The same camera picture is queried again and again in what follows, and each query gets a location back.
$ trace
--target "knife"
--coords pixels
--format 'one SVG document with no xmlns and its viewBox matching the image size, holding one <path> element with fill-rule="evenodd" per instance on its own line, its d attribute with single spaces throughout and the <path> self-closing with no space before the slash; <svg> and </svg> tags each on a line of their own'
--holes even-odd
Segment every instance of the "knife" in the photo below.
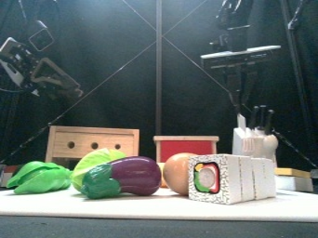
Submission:
<svg viewBox="0 0 318 238">
<path fill-rule="evenodd" d="M 267 111 L 266 124 L 265 124 L 265 135 L 273 134 L 273 116 L 274 110 Z"/>
</svg>

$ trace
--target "toy cabbage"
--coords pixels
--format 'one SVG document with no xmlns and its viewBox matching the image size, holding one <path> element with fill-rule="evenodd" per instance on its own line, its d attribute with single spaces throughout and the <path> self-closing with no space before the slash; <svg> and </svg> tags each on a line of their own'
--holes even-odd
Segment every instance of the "toy cabbage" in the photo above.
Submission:
<svg viewBox="0 0 318 238">
<path fill-rule="evenodd" d="M 16 194 L 44 193 L 64 190 L 71 185 L 71 171 L 55 163 L 32 161 L 27 163 L 8 181 L 8 188 L 16 187 Z"/>
</svg>

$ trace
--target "metal rod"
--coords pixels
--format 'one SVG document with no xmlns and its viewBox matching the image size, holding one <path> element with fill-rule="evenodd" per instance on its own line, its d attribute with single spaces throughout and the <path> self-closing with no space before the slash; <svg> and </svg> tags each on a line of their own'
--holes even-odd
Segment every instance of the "metal rod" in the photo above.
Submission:
<svg viewBox="0 0 318 238">
<path fill-rule="evenodd" d="M 162 135 L 162 84 L 163 84 L 163 2 L 157 1 L 157 98 L 155 98 L 155 135 Z"/>
<path fill-rule="evenodd" d="M 308 136 L 308 143 L 309 143 L 309 150 L 312 152 L 317 153 L 317 148 L 314 146 L 314 136 L 313 136 L 313 122 L 310 119 L 310 112 L 309 112 L 309 102 L 308 102 L 308 93 L 305 89 L 305 80 L 302 76 L 302 69 L 301 69 L 301 63 L 297 53 L 297 45 L 296 45 L 296 38 L 294 38 L 294 31 L 290 31 L 289 29 L 289 22 L 292 20 L 292 14 L 289 10 L 289 2 L 288 0 L 281 0 L 281 8 L 282 8 L 282 14 L 284 14 L 284 21 L 285 21 L 285 27 L 286 27 L 286 35 L 288 35 L 288 41 L 290 46 L 290 53 L 292 53 L 292 64 L 293 64 L 293 72 L 296 76 L 296 83 L 297 83 L 297 89 L 298 89 L 298 95 L 300 95 L 300 101 L 301 101 L 301 107 L 302 107 L 302 114 L 305 119 L 305 131 Z"/>
</svg>

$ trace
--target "toy vegetable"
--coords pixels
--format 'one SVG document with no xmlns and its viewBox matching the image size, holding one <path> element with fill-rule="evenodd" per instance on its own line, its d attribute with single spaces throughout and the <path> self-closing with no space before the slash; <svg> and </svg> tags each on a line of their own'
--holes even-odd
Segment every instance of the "toy vegetable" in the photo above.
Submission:
<svg viewBox="0 0 318 238">
<path fill-rule="evenodd" d="M 162 184 L 162 172 L 149 157 L 131 156 L 92 168 L 83 177 L 80 192 L 91 199 L 122 192 L 153 195 Z"/>
<path fill-rule="evenodd" d="M 108 150 L 107 148 L 87 153 L 86 156 L 79 160 L 71 175 L 71 181 L 75 189 L 78 191 L 80 190 L 83 177 L 95 166 L 125 157 L 126 154 L 122 151 Z"/>
<path fill-rule="evenodd" d="M 71 185 L 71 171 L 55 163 L 34 161 L 27 163 L 8 181 L 8 188 L 16 187 L 16 194 L 44 193 L 64 190 Z"/>
</svg>

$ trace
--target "red box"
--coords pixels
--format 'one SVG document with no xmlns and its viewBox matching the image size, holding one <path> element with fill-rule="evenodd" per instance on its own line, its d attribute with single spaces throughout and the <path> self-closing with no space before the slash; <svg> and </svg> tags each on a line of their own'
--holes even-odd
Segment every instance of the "red box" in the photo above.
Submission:
<svg viewBox="0 0 318 238">
<path fill-rule="evenodd" d="M 215 154 L 219 137 L 155 136 L 157 162 L 165 163 L 177 153 Z"/>
</svg>

